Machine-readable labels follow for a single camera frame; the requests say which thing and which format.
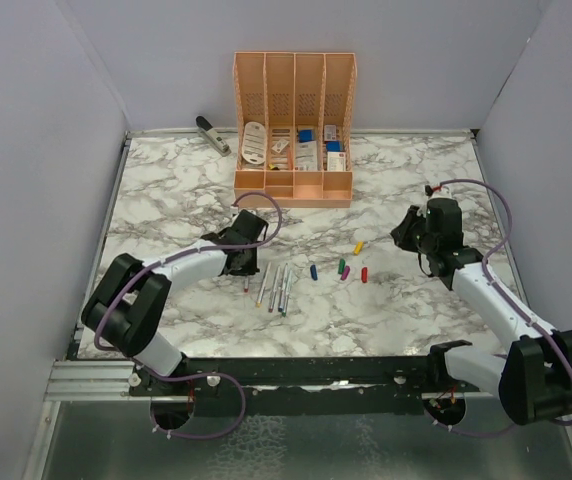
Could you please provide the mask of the yellow pen cap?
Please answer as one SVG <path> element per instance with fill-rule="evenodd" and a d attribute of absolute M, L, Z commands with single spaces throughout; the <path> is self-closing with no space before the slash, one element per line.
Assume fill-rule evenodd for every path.
<path fill-rule="evenodd" d="M 361 241 L 358 242 L 357 245 L 355 246 L 354 254 L 355 254 L 355 255 L 359 255 L 359 253 L 360 253 L 360 252 L 362 251 L 362 249 L 363 249 L 363 246 L 364 246 L 364 242 L 361 242 Z"/>

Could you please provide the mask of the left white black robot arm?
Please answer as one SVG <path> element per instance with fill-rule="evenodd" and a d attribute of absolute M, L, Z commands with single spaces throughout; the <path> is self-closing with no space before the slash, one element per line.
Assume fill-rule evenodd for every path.
<path fill-rule="evenodd" d="M 158 332 L 168 297 L 201 280 L 256 274 L 254 245 L 267 228 L 265 220 L 242 210 L 229 227 L 200 237 L 189 247 L 193 253 L 183 250 L 179 259 L 144 261 L 127 253 L 117 256 L 84 306 L 82 324 L 99 331 L 100 338 L 123 356 L 152 370 L 152 382 L 161 392 L 180 392 L 187 380 L 180 364 L 185 355 Z M 128 290 L 134 297 L 122 298 L 98 330 L 112 302 L 134 277 L 138 281 Z"/>

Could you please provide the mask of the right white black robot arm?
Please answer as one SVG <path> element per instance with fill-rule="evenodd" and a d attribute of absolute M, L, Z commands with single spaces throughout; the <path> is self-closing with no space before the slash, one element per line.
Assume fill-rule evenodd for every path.
<path fill-rule="evenodd" d="M 474 310 L 506 350 L 484 353 L 468 341 L 434 345 L 427 383 L 447 391 L 467 382 L 499 399 L 517 425 L 572 422 L 572 330 L 542 320 L 494 275 L 481 252 L 464 243 L 457 201 L 412 205 L 392 230 L 395 245 L 417 255 L 422 272 L 439 279 Z"/>

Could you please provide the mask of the yellow white pen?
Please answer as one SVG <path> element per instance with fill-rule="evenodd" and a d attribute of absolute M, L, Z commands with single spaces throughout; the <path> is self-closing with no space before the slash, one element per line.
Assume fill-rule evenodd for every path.
<path fill-rule="evenodd" d="M 262 274 L 262 278 L 261 278 L 261 283 L 260 283 L 260 287 L 258 290 L 258 294 L 257 294 L 257 298 L 256 298 L 256 307 L 260 308 L 262 306 L 263 303 L 263 299 L 266 293 L 266 289 L 267 289 L 267 283 L 269 280 L 269 273 L 272 269 L 272 262 L 269 261 L 267 262 L 266 266 L 265 266 L 265 270 L 263 271 Z"/>

